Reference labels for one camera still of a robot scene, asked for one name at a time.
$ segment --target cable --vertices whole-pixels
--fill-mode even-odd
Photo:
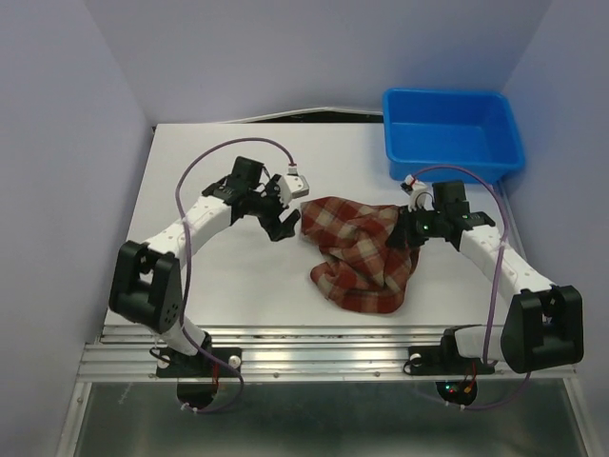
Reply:
[[[186,241],[186,259],[187,259],[187,272],[186,272],[186,280],[185,280],[185,284],[184,284],[184,296],[183,296],[184,304],[182,306],[182,312],[180,313],[180,321],[179,321],[180,326],[182,327],[182,332],[184,333],[185,338],[197,349],[197,351],[201,355],[206,357],[209,361],[213,362],[214,364],[217,364],[221,367],[228,369],[239,379],[239,391],[230,399],[230,401],[228,403],[226,403],[224,405],[220,405],[218,407],[213,407],[213,408],[206,407],[203,409],[197,409],[197,408],[192,408],[189,405],[183,405],[183,407],[186,407],[195,413],[217,412],[217,411],[230,407],[237,401],[237,399],[243,393],[245,382],[244,382],[243,375],[241,374],[241,372],[238,369],[231,367],[228,363],[224,362],[223,360],[220,360],[219,358],[212,355],[210,352],[207,352],[206,350],[201,348],[201,346],[198,345],[197,342],[194,341],[192,339],[192,337],[188,334],[188,332],[184,326],[184,319],[185,319],[185,315],[186,315],[187,302],[188,302],[188,293],[190,292],[190,280],[192,277],[192,242],[191,242],[191,238],[190,238],[190,227],[188,226],[187,214],[184,210],[184,206],[182,205],[182,198],[180,197],[180,190],[182,189],[182,184],[185,182],[185,180],[187,179],[187,177],[190,174],[190,172],[192,171],[192,169],[194,169],[194,167],[199,162],[201,162],[204,158],[209,156],[209,154],[211,154],[212,152],[215,152],[218,149],[225,148],[226,146],[235,145],[237,143],[247,143],[247,142],[268,143],[269,145],[279,148],[287,156],[289,165],[291,167],[296,166],[296,164],[294,163],[294,158],[292,157],[292,154],[290,154],[289,151],[284,146],[280,145],[276,141],[270,140],[268,138],[261,138],[261,137],[256,137],[256,136],[246,137],[246,138],[236,138],[234,140],[224,141],[224,143],[221,143],[219,145],[214,146],[211,149],[206,150],[201,155],[199,155],[196,159],[194,159],[190,163],[190,165],[188,165],[187,169],[184,170],[184,173],[182,173],[182,177],[178,181],[178,184],[175,188],[175,203],[176,203],[176,206],[178,207],[178,212],[180,213],[180,218],[182,219],[182,225],[184,226],[184,235],[185,235],[185,241]]]
[[[150,348],[148,353],[152,357],[154,357],[156,360],[160,360],[161,362],[165,362],[166,364],[171,365],[171,361],[169,359],[166,359],[165,357],[163,357],[161,354],[157,354],[156,352],[154,352],[155,349],[156,349],[156,347]]]
[[[495,409],[497,407],[503,407],[504,405],[507,405],[508,403],[510,403],[512,400],[514,400],[524,391],[524,389],[528,386],[528,382],[529,382],[530,378],[531,378],[531,373],[528,372],[528,373],[526,373],[526,376],[524,376],[524,379],[522,380],[521,384],[516,388],[516,390],[514,390],[511,394],[509,394],[503,400],[499,400],[498,402],[490,403],[488,405],[480,405],[480,406],[466,407],[464,405],[458,405],[456,403],[446,402],[444,400],[439,399],[436,396],[421,392],[421,391],[417,390],[416,387],[413,389],[413,391],[417,395],[419,395],[423,398],[426,398],[427,400],[431,400],[432,402],[440,403],[440,404],[446,405],[448,407],[457,407],[459,409],[466,410],[466,411],[481,412],[481,411],[487,411],[489,409]]]
[[[486,190],[489,191],[489,193],[492,195],[492,197],[495,199],[495,202],[497,203],[497,207],[499,208],[501,220],[503,221],[503,234],[501,235],[499,251],[497,252],[497,263],[495,264],[495,272],[493,273],[493,286],[491,288],[490,306],[489,306],[489,310],[488,310],[488,317],[486,319],[486,332],[484,333],[484,346],[482,348],[482,362],[485,365],[488,365],[488,347],[489,347],[490,341],[491,341],[491,331],[493,329],[493,320],[495,319],[495,307],[497,304],[497,293],[499,291],[499,280],[501,277],[501,264],[503,263],[503,253],[505,252],[505,242],[507,241],[507,236],[509,234],[509,219],[507,217],[507,211],[506,211],[505,207],[503,206],[503,202],[501,201],[501,198],[493,190],[493,188],[489,184],[484,182],[484,180],[482,178],[480,178],[480,176],[478,176],[476,173],[471,172],[468,169],[464,169],[462,167],[457,167],[456,165],[434,165],[432,167],[426,167],[424,169],[420,169],[415,174],[413,174],[413,177],[416,179],[417,176],[419,176],[420,174],[427,173],[428,171],[431,171],[432,169],[455,169],[457,171],[460,171],[461,173],[465,173],[465,174],[471,176],[472,178],[474,178],[476,181],[478,181],[480,184],[482,184],[486,188]]]
[[[415,199],[415,207],[417,207],[417,206],[418,206],[418,204],[419,204],[419,198],[420,198],[422,195],[425,195],[425,194],[427,194],[427,195],[429,195],[429,196],[431,197],[431,202],[432,202],[432,204],[433,204],[433,201],[434,201],[434,196],[433,196],[431,193],[429,193],[429,192],[421,192],[419,195],[417,195],[417,198]]]

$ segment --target white connector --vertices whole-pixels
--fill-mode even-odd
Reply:
[[[412,190],[408,192],[410,201],[408,202],[408,210],[414,211],[418,208],[424,208],[427,202],[427,195],[429,193],[429,187],[423,181],[419,181],[412,174],[406,176],[403,180],[407,186]]]

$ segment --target plaid cloth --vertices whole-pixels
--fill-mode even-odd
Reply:
[[[399,210],[337,197],[302,204],[302,234],[325,259],[311,279],[327,299],[357,312],[388,313],[402,305],[419,250],[385,246]]]

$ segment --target glass panel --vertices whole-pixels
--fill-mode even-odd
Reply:
[[[518,384],[481,382],[476,405],[497,401]],[[487,412],[447,408],[422,398],[414,387],[246,386],[233,410],[205,416],[181,411],[174,385],[95,385],[76,455],[585,455],[560,380],[533,381],[512,404]],[[417,383],[416,388],[435,393],[433,383]]]

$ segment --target metal frame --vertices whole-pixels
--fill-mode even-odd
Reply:
[[[78,445],[78,437],[87,412],[88,397],[91,392],[90,383],[76,383],[72,397],[69,401],[68,416],[61,432],[57,457],[74,455]]]
[[[508,210],[512,246],[524,257],[521,239],[501,183],[499,194]],[[446,380],[444,376],[413,377],[403,373],[407,347],[437,344],[449,326],[435,327],[213,327],[205,328],[215,347],[239,346],[244,350],[242,373],[249,383],[289,382],[412,382]],[[87,345],[57,455],[73,455],[85,418],[92,383],[175,383],[156,377],[156,363],[148,354],[153,336],[139,326],[106,326],[94,344]],[[581,440],[589,456],[602,456],[598,435],[590,418],[575,367],[533,373],[534,379],[562,379]],[[496,374],[479,376],[496,381],[521,378],[506,364]],[[202,379],[180,381],[201,382]]]

